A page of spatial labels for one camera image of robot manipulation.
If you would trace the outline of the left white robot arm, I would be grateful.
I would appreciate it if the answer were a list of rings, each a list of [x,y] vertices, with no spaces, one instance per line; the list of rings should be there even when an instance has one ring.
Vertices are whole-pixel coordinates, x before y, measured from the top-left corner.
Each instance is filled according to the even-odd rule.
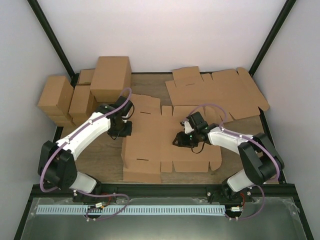
[[[125,138],[132,133],[129,120],[135,107],[128,97],[120,96],[113,104],[101,104],[76,130],[55,142],[46,141],[41,148],[38,174],[44,193],[60,189],[74,190],[91,202],[102,196],[98,180],[77,170],[76,160],[100,135],[112,139]]]

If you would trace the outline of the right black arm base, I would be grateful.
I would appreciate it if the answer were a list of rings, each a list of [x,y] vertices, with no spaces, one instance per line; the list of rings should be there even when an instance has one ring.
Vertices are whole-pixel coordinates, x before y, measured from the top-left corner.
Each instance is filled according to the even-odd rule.
[[[225,184],[212,184],[205,188],[207,201],[209,203],[220,204],[240,204],[243,201],[252,202],[253,198],[247,195],[247,188],[239,192],[234,192],[231,188]]]

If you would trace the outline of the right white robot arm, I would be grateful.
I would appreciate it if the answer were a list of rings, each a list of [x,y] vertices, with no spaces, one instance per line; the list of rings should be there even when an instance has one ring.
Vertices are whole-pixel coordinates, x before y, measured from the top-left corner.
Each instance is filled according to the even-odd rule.
[[[176,147],[193,149],[202,144],[218,146],[240,156],[243,169],[222,183],[221,195],[229,202],[240,196],[240,191],[254,185],[280,177],[284,162],[267,135],[241,134],[224,128],[221,124],[208,124],[195,112],[182,121],[183,131],[176,134],[172,144]]]

